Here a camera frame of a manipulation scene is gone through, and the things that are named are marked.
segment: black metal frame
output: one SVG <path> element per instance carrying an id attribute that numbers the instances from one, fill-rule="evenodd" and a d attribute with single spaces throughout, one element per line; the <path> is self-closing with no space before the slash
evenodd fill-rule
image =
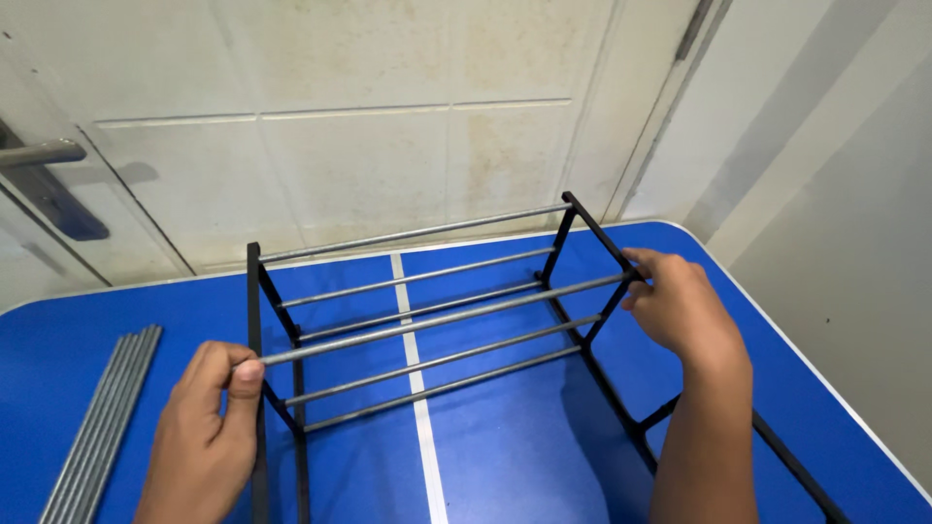
<path id="1" fill-rule="evenodd" d="M 317 337 L 317 334 L 313 334 L 313 337 L 309 337 L 306 334 L 303 336 L 304 340 L 301 339 L 302 334 L 301 334 L 300 326 L 295 324 L 294 321 L 292 320 L 291 315 L 288 313 L 287 306 L 282 305 L 282 300 L 281 300 L 281 297 L 279 296 L 278 291 L 275 288 L 275 284 L 272 282 L 271 278 L 268 275 L 268 272 L 266 271 L 265 264 L 262 260 L 263 257 L 260 254 L 259 244 L 257 242 L 253 242 L 247 246 L 247 283 L 246 285 L 247 285 L 247 310 L 248 310 L 248 316 L 249 316 L 249 323 L 248 323 L 249 325 L 249 346 L 253 351 L 256 352 L 257 355 L 262 357 L 262 354 L 263 354 L 262 353 L 262 335 L 261 335 L 262 325 L 261 325 L 260 313 L 259 313 L 259 288 L 261 287 L 263 292 L 266 295 L 266 298 L 268 299 L 268 302 L 271 304 L 272 309 L 276 312 L 276 315 L 278 316 L 279 321 L 284 327 L 285 332 L 288 334 L 288 338 L 291 340 L 292 351 L 290 353 L 295 353 L 294 355 L 287 355 L 288 353 L 287 352 L 287 353 L 282 353 L 279 355 L 279 357 L 281 357 L 284 354 L 286 355 L 285 358 L 274 358 L 273 359 L 271 357 L 265 357 L 269 359 L 268 361 L 266 361 L 265 358 L 263 359 L 264 362 L 267 362 L 267 365 L 275 365 L 275 364 L 279 364 L 281 362 L 287 362 L 287 361 L 290 361 L 292 363 L 292 370 L 293 370 L 294 384 L 295 384 L 294 397 L 292 397 L 291 399 L 281 400 L 272 391 L 271 387 L 269 387 L 267 382 L 263 384 L 262 391 L 263 391 L 263 395 L 268 400 L 269 405 L 272 406 L 272 408 L 285 421 L 285 424 L 288 426 L 289 430 L 292 432 L 295 438 L 295 462 L 296 462 L 295 466 L 296 466 L 296 471 L 297 471 L 296 488 L 297 488 L 297 505 L 298 505 L 298 522 L 299 523 L 302 523 L 302 524 L 310 523 L 310 497 L 309 497 L 309 490 L 308 490 L 308 483 L 309 483 L 308 454 L 307 454 L 308 451 L 307 451 L 307 437 L 306 437 L 308 432 L 314 431 L 316 429 L 319 429 L 325 426 L 338 424 L 343 421 L 352 420 L 358 417 L 369 416 L 383 409 L 408 404 L 410 402 L 414 402 L 422 398 L 427 398 L 428 396 L 431 396 L 433 394 L 446 393 L 448 391 L 452 391 L 454 389 L 463 387 L 465 385 L 469 385 L 469 384 L 476 383 L 481 380 L 497 377 L 504 373 L 510 373 L 518 369 L 523 369 L 531 365 L 536 365 L 542 362 L 547 362 L 549 360 L 560 358 L 560 357 L 563 357 L 569 354 L 573 354 L 575 352 L 578 352 L 581 355 L 582 359 L 585 361 L 586 367 L 588 368 L 593 379 L 596 381 L 596 384 L 598 384 L 599 390 L 602 392 L 606 400 L 609 402 L 612 410 L 615 412 L 615 415 L 618 417 L 619 421 L 621 422 L 624 428 L 624 431 L 627 433 L 628 437 L 633 442 L 638 454 L 640 455 L 641 459 L 644 461 L 647 468 L 650 470 L 651 474 L 653 475 L 656 473 L 657 458 L 654 455 L 653 451 L 651 450 L 650 445 L 647 442 L 647 431 L 651 427 L 656 425 L 658 422 L 662 421 L 664 418 L 666 418 L 671 413 L 673 413 L 673 410 L 676 407 L 676 403 L 679 400 L 679 395 L 675 396 L 673 399 L 671 399 L 667 403 L 660 406 L 656 411 L 651 413 L 644 420 L 637 421 L 631 416 L 628 410 L 624 407 L 624 403 L 622 402 L 621 397 L 615 391 L 614 387 L 611 384 L 611 381 L 606 376 L 605 371 L 602 369 L 602 366 L 599 364 L 598 360 L 595 358 L 592 352 L 593 339 L 598 334 L 602 325 L 608 320 L 611 313 L 616 308 L 618 308 L 619 302 L 621 301 L 624 294 L 627 292 L 628 285 L 631 282 L 634 282 L 636 280 L 642 281 L 643 279 L 640 277 L 640 274 L 637 272 L 637 270 L 632 267 L 631 263 L 628 262 L 628 260 L 622 256 L 621 251 L 618 249 L 617 246 L 615 246 L 615 244 L 611 241 L 608 235 L 605 234 L 605 232 L 602 230 L 602 228 L 599 226 L 596 220 L 588 212 L 586 212 L 585 208 L 583 208 L 581 204 L 573 197 L 572 193 L 565 192 L 563 193 L 562 198 L 563 198 L 563 201 L 566 202 L 568 205 L 563 205 L 560 207 L 554 207 L 554 208 L 549 208 L 549 209 L 541 208 L 541 210 L 536 210 L 533 212 L 529 212 L 527 214 L 523 214 L 524 216 L 526 216 L 530 214 L 542 214 L 542 213 L 550 213 L 550 212 L 565 210 L 563 219 L 560 222 L 559 230 L 556 233 L 556 238 L 554 240 L 553 248 L 549 252 L 549 255 L 547 257 L 546 263 L 544 264 L 543 270 L 539 270 L 534 273 L 534 277 L 536 279 L 536 287 L 540 287 L 542 290 L 541 293 L 538 294 L 542 296 L 542 298 L 539 298 L 539 299 L 548 300 L 548 302 L 550 303 L 551 307 L 553 308 L 556 314 L 556 317 L 559 319 L 559 321 L 562 324 L 554 328 L 550 328 L 548 330 L 542 330 L 541 332 L 535 332 L 535 333 L 528 334 L 523 337 L 506 340 L 504 342 L 511 344 L 511 343 L 516 343 L 516 341 L 522 341 L 524 339 L 535 338 L 537 336 L 542 336 L 542 335 L 546 335 L 549 333 L 566 331 L 567 335 L 569 336 L 570 341 L 573 344 L 573 347 L 567 348 L 560 352 L 549 353 L 547 355 L 544 355 L 542 357 L 538 357 L 535 359 L 530 359 L 523 363 L 518 363 L 517 365 L 506 366 L 500 369 L 496 369 L 493 371 L 483 373 L 481 375 L 477 375 L 475 377 L 471 377 L 468 379 L 462 379 L 456 382 L 445 384 L 443 386 L 437 386 L 434 388 L 430 388 L 429 390 L 425 390 L 421 393 L 409 394 L 404 397 L 400 397 L 398 399 L 394 399 L 386 403 L 382 403 L 379 405 L 375 405 L 373 407 L 368 407 L 362 410 L 352 412 L 345 416 L 334 417 L 333 419 L 314 423 L 311 425 L 305 425 L 304 403 L 307 402 L 308 400 L 299 398 L 302 395 L 304 395 L 305 397 L 307 396 L 314 397 L 314 394 L 305 395 L 305 390 L 304 390 L 304 368 L 302 364 L 302 359 L 307 356 L 306 355 L 307 348 L 304 348 L 305 353 L 295 353 L 295 352 L 303 349 L 302 344 L 306 340 Z M 507 220 L 507 219 L 512 219 L 517 216 L 518 214 L 502 215 L 500 217 L 489 218 L 487 219 L 487 222 Z M 618 283 L 618 287 L 615 289 L 615 292 L 611 295 L 611 298 L 609 299 L 608 303 L 606 303 L 605 308 L 601 311 L 601 313 L 599 313 L 598 315 L 594 315 L 593 317 L 587 317 L 586 319 L 573 321 L 572 319 L 570 319 L 566 310 L 563 308 L 563 305 L 560 303 L 559 296 L 569 293 L 569 292 L 574 292 L 578 289 L 573 289 L 573 290 L 568 291 L 568 288 L 560 288 L 560 289 L 555 290 L 550 285 L 550 277 L 553 274 L 554 267 L 556 265 L 556 260 L 559 258 L 560 252 L 563 249 L 563 244 L 567 239 L 569 230 L 572 227 L 573 221 L 575 220 L 576 217 L 581 218 L 582 221 L 589 227 L 589 229 L 592 230 L 593 233 L 595 233 L 596 237 L 599 239 L 602 245 L 604 245 L 605 248 L 609 251 L 609 254 L 618 262 L 619 266 L 621 266 L 623 273 L 621 275 L 618 275 L 617 278 L 614 278 L 613 280 L 611 280 L 611 282 Z M 479 224 L 487 223 L 487 222 L 484 222 L 482 219 L 480 219 L 478 221 L 462 223 L 461 226 L 462 227 L 475 226 L 475 225 L 479 225 Z M 454 227 L 443 227 L 444 229 L 433 228 L 433 230 L 450 230 L 451 228 L 455 228 L 455 225 L 453 226 Z M 408 238 L 410 236 L 416 236 L 419 234 L 427 234 L 430 232 L 433 232 L 433 231 L 431 231 L 431 228 L 428 228 L 420 232 L 398 234 L 394 237 L 395 238 Z M 377 243 L 379 241 L 387 241 L 387 240 L 393 240 L 392 236 L 389 235 L 386 237 L 369 239 L 368 241 L 345 242 L 345 244 L 335 244 L 333 246 L 324 246 L 323 248 L 313 248 L 311 250 L 304 250 L 303 252 L 291 252 L 289 254 L 269 255 L 265 258 L 268 260 L 281 260 L 281 259 L 288 258 L 288 257 L 310 255 L 310 254 L 321 253 L 324 251 L 335 251 L 337 249 L 344 248 L 344 245 L 346 245 L 346 247 L 353 247 L 356 245 L 366 245 L 368 243 Z M 605 283 L 608 283 L 608 282 L 597 283 L 597 284 L 603 285 Z M 520 291 L 520 290 L 528 289 L 531 286 L 533 285 L 525 284 L 523 286 L 517 286 L 516 288 L 514 288 L 514 290 Z M 509 292 L 509 290 L 503 290 L 501 292 L 497 292 L 497 293 L 493 293 L 489 295 L 490 296 L 502 296 L 507 292 Z M 424 313 L 428 311 L 434 312 L 438 310 L 453 308 L 458 305 L 470 303 L 471 301 L 477 301 L 477 300 L 470 300 L 470 299 L 454 300 L 447 304 L 440 304 L 440 305 L 432 306 L 432 307 L 429 307 L 423 310 L 411 311 L 409 315 L 405 316 L 405 318 L 412 318 L 418 315 L 419 313 Z M 456 320 L 459 320 L 459 317 L 453 318 L 456 315 L 457 314 L 451 315 L 451 318 L 447 320 L 446 322 L 455 322 Z M 386 324 L 391 321 L 397 321 L 399 318 L 402 318 L 402 315 L 392 315 L 390 317 L 385 317 L 384 319 L 375 319 L 373 321 L 367 321 L 368 322 L 367 325 Z M 589 329 L 586 335 L 583 336 L 582 334 L 580 334 L 576 326 L 581 325 L 581 324 L 588 324 L 589 322 L 592 322 L 592 327 Z M 420 329 L 420 327 L 415 325 L 414 327 L 410 328 L 410 331 L 414 331 L 417 329 Z M 352 342 L 351 345 L 355 345 L 356 343 L 362 343 L 365 341 L 366 341 L 365 339 L 362 339 L 358 342 L 351 340 Z M 412 372 L 417 369 L 422 369 L 424 367 L 445 364 L 446 362 L 450 362 L 452 360 L 458 360 L 459 358 L 466 358 L 468 356 L 472 356 L 473 354 L 478 354 L 479 352 L 492 351 L 500 347 L 504 347 L 504 345 L 507 345 L 507 344 L 505 343 L 490 344 L 488 346 L 470 350 L 468 352 L 458 353 L 456 355 L 450 355 L 449 357 L 444 357 L 441 359 L 437 359 L 435 361 L 421 363 L 417 366 L 409 366 L 409 367 L 403 368 L 402 370 L 392 372 L 394 373 L 394 375 L 392 376 L 400 376 L 402 374 L 406 374 L 408 372 Z M 318 347 L 317 350 L 319 350 L 320 352 L 323 352 L 323 351 L 331 351 L 332 349 Z M 374 381 L 382 380 L 385 378 L 388 378 L 388 376 L 384 376 L 384 377 L 376 376 L 376 377 L 364 379 L 364 380 L 357 381 L 357 382 L 362 382 L 364 385 L 365 383 L 372 383 Z M 325 390 L 325 391 L 321 391 L 317 393 L 321 393 L 320 396 L 326 396 L 327 394 L 333 394 L 333 393 L 339 393 L 340 391 L 345 391 L 345 390 L 340 389 L 344 387 L 358 387 L 358 385 L 353 385 L 353 383 L 344 384 L 343 386 L 337 386 L 336 388 L 332 388 L 329 391 Z M 294 409 L 294 415 L 292 415 L 288 411 L 289 407 L 292 407 Z M 254 467 L 253 476 L 252 476 L 252 504 L 253 504 L 253 523 L 259 524 L 259 523 L 265 523 L 268 521 L 266 429 L 265 429 L 264 405 L 261 403 L 260 403 L 257 417 L 258 417 L 256 421 L 256 436 L 257 436 L 256 444 L 257 446 L 256 446 L 255 467 Z M 848 519 L 844 516 L 844 513 L 842 512 L 842 510 L 834 503 L 834 501 L 828 496 L 828 494 L 819 486 L 819 484 L 812 477 L 812 475 L 809 474 L 809 472 L 800 463 L 800 461 L 792 454 L 792 452 L 789 450 L 789 448 L 787 448 L 787 446 L 783 443 L 783 441 L 781 441 L 780 438 L 777 437 L 773 429 L 771 429 L 771 427 L 767 425 L 767 423 L 764 421 L 764 419 L 761 417 L 761 415 L 756 410 L 754 411 L 754 414 L 753 414 L 753 426 L 754 426 L 754 430 L 761 436 L 763 441 L 770 447 L 770 449 L 776 454 L 776 456 L 780 459 L 780 461 L 787 467 L 787 469 L 789 469 L 789 471 L 793 474 L 793 476 L 800 482 L 802 487 L 806 490 L 807 493 L 809 493 L 809 495 L 812 497 L 815 503 L 818 504 L 819 508 L 822 510 L 822 512 L 824 513 L 826 517 L 826 521 L 827 522 L 839 522 L 839 523 L 848 522 Z"/>

